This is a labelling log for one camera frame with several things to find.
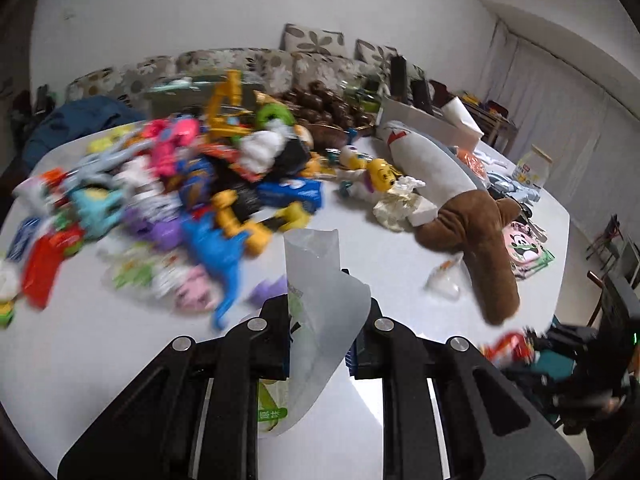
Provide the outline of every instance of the stuffed toy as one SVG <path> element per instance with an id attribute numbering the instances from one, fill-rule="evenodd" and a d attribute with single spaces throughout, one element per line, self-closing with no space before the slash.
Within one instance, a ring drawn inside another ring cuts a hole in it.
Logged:
<path id="1" fill-rule="evenodd" d="M 502 229 L 521 212 L 511 198 L 494 200 L 473 172 L 435 139 L 398 121 L 378 129 L 393 164 L 424 181 L 417 191 L 438 207 L 438 216 L 417 228 L 416 239 L 432 251 L 464 251 L 488 323 L 501 324 L 520 306 L 518 287 Z"/>

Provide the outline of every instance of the white table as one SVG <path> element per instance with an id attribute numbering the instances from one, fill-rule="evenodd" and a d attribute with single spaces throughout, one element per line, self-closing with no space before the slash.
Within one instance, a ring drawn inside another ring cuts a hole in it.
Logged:
<path id="1" fill-rule="evenodd" d="M 56 166 L 71 168 L 92 137 L 48 153 L 35 173 Z M 385 155 L 378 140 L 362 139 L 356 145 Z M 481 149 L 505 160 L 487 145 Z M 533 219 L 547 230 L 546 247 L 556 260 L 518 284 L 518 313 L 503 326 L 493 327 L 482 319 L 463 272 L 463 295 L 455 303 L 424 290 L 430 270 L 446 259 L 444 254 L 425 250 L 411 233 L 385 230 L 372 218 L 370 206 L 345 203 L 335 189 L 333 183 L 324 184 L 325 206 L 309 227 L 339 230 L 342 266 L 370 285 L 386 316 L 440 342 L 463 335 L 476 344 L 489 343 L 509 329 L 548 328 L 558 302 L 569 230 L 568 213 L 548 193 L 543 192 L 533 208 Z M 0 234 L 2 250 L 25 216 L 27 211 L 16 203 Z M 105 270 L 95 245 L 85 247 L 63 264 L 49 306 L 41 312 L 19 301 L 12 325 L 0 332 L 0 401 L 31 451 L 54 475 L 69 447 L 169 341 L 179 335 L 197 341 L 215 336 L 208 315 L 180 316 L 109 290 L 100 281 Z M 276 234 L 260 257 L 245 259 L 241 297 L 261 280 L 273 280 L 284 272 L 284 245 Z M 230 326 L 251 312 L 240 301 L 227 314 Z M 351 381 L 341 365 L 295 427 L 260 441 L 260 478 L 381 478 L 382 445 L 379 381 Z"/>

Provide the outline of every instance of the purple toy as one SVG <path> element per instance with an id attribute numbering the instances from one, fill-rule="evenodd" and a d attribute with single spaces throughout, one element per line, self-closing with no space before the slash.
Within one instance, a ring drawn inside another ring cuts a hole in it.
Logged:
<path id="1" fill-rule="evenodd" d="M 249 303 L 255 308 L 262 308 L 264 302 L 271 298 L 277 298 L 287 293 L 287 277 L 280 276 L 275 282 L 269 284 L 268 280 L 258 283 L 249 296 Z"/>
<path id="2" fill-rule="evenodd" d="M 152 222 L 136 206 L 128 206 L 122 215 L 122 224 L 131 234 L 161 251 L 171 251 L 182 243 L 181 222 L 180 218 Z"/>

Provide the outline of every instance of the white curtain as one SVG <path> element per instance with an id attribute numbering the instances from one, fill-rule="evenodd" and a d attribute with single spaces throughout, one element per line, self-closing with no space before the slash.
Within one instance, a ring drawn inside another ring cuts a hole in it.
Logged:
<path id="1" fill-rule="evenodd" d="M 552 157 L 545 189 L 588 236 L 617 214 L 640 240 L 640 121 L 604 88 L 498 23 L 478 94 L 518 127 L 512 161 L 532 144 Z"/>

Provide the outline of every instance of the ceiling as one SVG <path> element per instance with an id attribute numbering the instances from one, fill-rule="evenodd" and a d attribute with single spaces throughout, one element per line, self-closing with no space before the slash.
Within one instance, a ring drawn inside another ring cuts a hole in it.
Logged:
<path id="1" fill-rule="evenodd" d="M 640 33 L 620 0 L 480 0 L 640 117 Z"/>

